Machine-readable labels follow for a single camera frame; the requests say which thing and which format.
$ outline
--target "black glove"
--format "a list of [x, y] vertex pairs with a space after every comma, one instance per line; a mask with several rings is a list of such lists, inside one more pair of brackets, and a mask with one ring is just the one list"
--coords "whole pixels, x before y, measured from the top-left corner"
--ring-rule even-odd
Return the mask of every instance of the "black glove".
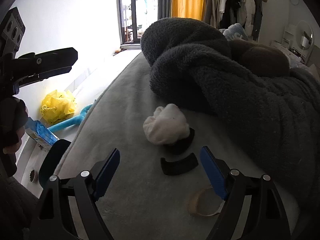
[[27, 120], [28, 113], [22, 100], [10, 97], [0, 102], [0, 161], [9, 177], [17, 171], [14, 153], [22, 144], [23, 125]]

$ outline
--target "person's hand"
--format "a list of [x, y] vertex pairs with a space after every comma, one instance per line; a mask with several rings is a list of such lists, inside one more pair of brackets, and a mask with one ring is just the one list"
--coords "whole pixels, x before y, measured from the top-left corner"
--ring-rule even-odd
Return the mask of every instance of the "person's hand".
[[0, 102], [0, 145], [4, 154], [14, 154], [21, 147], [27, 119], [28, 109], [22, 100], [10, 97]]

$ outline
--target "bed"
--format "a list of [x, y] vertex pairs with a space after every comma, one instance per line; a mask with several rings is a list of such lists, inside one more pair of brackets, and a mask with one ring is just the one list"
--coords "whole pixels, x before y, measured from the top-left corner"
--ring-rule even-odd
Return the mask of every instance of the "bed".
[[[210, 184], [204, 169], [199, 164], [186, 174], [166, 176], [160, 158], [173, 161], [191, 152], [198, 157], [201, 147], [207, 145], [216, 158], [246, 176], [260, 177], [264, 172], [229, 139], [215, 116], [182, 109], [195, 130], [194, 140], [182, 156], [171, 156], [161, 146], [148, 142], [142, 129], [144, 120], [157, 106], [170, 103], [151, 91], [149, 72], [148, 62], [140, 53], [95, 102], [55, 174], [61, 179], [74, 177], [117, 148], [120, 165], [105, 196], [97, 202], [113, 238], [206, 239], [217, 217], [194, 217], [187, 208], [190, 198]], [[300, 213], [298, 204], [292, 195], [277, 188], [293, 231]], [[219, 201], [213, 197], [211, 204]], [[74, 198], [70, 206], [79, 237], [86, 239]], [[233, 239], [241, 236], [245, 214], [241, 216]]]

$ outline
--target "white sock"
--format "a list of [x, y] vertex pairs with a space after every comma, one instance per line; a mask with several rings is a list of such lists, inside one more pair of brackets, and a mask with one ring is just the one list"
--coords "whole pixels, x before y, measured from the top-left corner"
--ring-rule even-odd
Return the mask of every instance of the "white sock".
[[186, 117], [174, 104], [157, 107], [153, 116], [144, 121], [143, 130], [148, 141], [155, 145], [173, 144], [190, 134]]

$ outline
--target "brown pillow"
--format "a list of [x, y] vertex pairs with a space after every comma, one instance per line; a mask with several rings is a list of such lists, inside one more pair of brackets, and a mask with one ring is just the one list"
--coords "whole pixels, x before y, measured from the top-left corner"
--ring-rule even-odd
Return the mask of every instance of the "brown pillow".
[[233, 60], [260, 77], [280, 77], [289, 75], [287, 57], [276, 48], [244, 40], [229, 42]]

